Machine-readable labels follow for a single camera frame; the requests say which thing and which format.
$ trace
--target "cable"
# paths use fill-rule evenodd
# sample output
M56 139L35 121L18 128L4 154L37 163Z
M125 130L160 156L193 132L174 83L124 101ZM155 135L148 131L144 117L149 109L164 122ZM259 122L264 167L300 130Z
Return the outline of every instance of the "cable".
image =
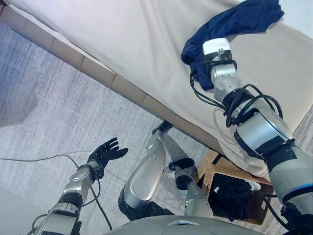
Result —
M32 229L31 231L28 232L27 235L32 235L32 234L35 234L35 231L38 229L38 227Z
M273 207L271 206L271 204L269 203L269 201L267 200L267 198L264 196L263 193L261 193L260 191L258 191L258 193L260 193L263 201L265 202L265 204L268 206L268 209L270 210L270 212L273 214L273 216L275 217L275 219L277 219L277 221L287 230L291 230L291 228L281 219L279 218L279 216L276 214L276 212L274 211Z
M71 158L71 157L70 157L69 155L67 155L67 154L58 154L58 155L54 155L54 156L52 156L52 157L41 158L41 159L35 159L35 160L21 160L21 159L12 159L12 158L0 158L0 160L32 163L32 162L39 162L39 161L43 161L43 160L48 160L48 159L60 157L60 156L68 157L68 158L75 164L75 166L78 168L77 163L73 160L73 158Z
M100 196L100 191L101 191L100 181L97 180L97 182L98 182L99 188L98 188L98 194L97 194L96 198L98 198L98 197ZM90 203L94 202L95 200L96 200L96 199L92 199L90 202L85 203L82 207L85 207L85 206L89 205Z
M31 225L31 230L35 230L35 224L36 224L36 222L37 222L37 220L38 220L39 218L46 217L47 215L48 215L48 214L41 214L41 215L38 215L38 216L34 219L32 225Z
M277 195L273 195L273 194L264 194L265 197L277 197Z
M195 84L194 84L194 73L197 69L197 67L199 67L200 65L204 65L204 64L211 64L212 61L203 61L201 63L198 63L196 64L193 69L191 70L190 72L190 76L189 76L189 82L190 82L190 86L192 87L195 95L200 99L202 100L203 102L207 103L207 104L210 104L210 105L213 105L213 106L216 106L216 107L219 107L221 109L225 109L225 107L223 105L221 105L220 103L216 102L215 100L203 95L202 93L198 92L197 89L195 88Z
M111 225L111 223L109 222L109 219L108 219L106 213L104 212L104 210L102 209L102 206L100 205L100 203L99 203L99 201L98 201L98 198L96 197L96 194L94 193L94 191L93 191L92 188L91 188L91 192L92 192L92 194L93 194L93 196L94 196L94 199L96 200L96 203L98 204L98 207L99 207L101 213L103 214L103 216L104 216L104 218L105 218L105 220L106 220L106 222L107 222L107 224L108 224L110 230L112 230L112 225Z
M246 104L240 111L240 113L237 115L237 118L234 119L232 118L231 114L233 113L234 109L239 106L239 99L242 98L242 94L246 91L246 88L248 87L252 87L257 93L259 93L258 96L254 97L253 99L250 100L250 102L248 102L248 104ZM274 99L273 97L269 96L269 95L264 95L256 86L252 85L252 84L247 84L245 86L243 86L239 93L236 95L236 97L232 100L232 102L230 103L230 105L227 107L227 111L225 112L227 117L226 117L226 127L230 127L231 125L234 124L239 124L239 122L241 121L243 115L245 114L246 110L258 99L263 98L266 103L270 106L270 108L275 111L273 105L270 103L270 101L272 101L275 106L276 109L278 111L278 114L280 116L281 119L283 119L283 112L282 109L278 103L278 101L276 99Z

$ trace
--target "silver robot arm segment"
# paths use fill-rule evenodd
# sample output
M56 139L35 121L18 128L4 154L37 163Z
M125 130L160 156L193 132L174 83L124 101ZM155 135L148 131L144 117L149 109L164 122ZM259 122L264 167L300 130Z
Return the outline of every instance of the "silver robot arm segment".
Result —
M99 166L94 162L83 165L70 177L62 196L37 228L35 235L75 235L79 234L81 222L79 213L87 199L88 190L94 179L92 170Z

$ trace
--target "beige bedsheet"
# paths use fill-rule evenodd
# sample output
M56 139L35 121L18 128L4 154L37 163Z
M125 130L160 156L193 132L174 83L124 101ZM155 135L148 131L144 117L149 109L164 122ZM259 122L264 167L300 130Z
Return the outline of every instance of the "beige bedsheet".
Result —
M180 60L184 43L235 0L10 0L54 28L115 73L207 131L240 168L257 176L261 160L243 153L225 127L221 110L198 100L189 67ZM243 83L252 83L281 104L292 130L313 103L313 44L281 23L266 33L240 35L231 42Z

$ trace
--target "gray carpet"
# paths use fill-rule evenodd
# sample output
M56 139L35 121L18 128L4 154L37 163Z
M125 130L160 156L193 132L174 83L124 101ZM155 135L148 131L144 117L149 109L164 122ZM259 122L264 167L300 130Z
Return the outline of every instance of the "gray carpet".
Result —
M99 197L114 228L128 222L118 209L117 198L143 158L151 131L161 122L0 23L0 157L37 159L90 151L117 136L120 146L130 150L123 159L108 164ZM312 122L311 109L295 134L310 153ZM165 140L173 158L187 155L196 165L208 152L208 148L175 128ZM86 155L71 154L78 164L86 161ZM48 210L74 171L75 166L62 157L32 164L0 162L0 184ZM173 178L166 168L153 200L182 214L184 200ZM278 211L279 203L273 204ZM82 210L81 220L82 231L87 234L99 235L109 229L96 204ZM266 234L284 231L270 214L262 226L243 225Z

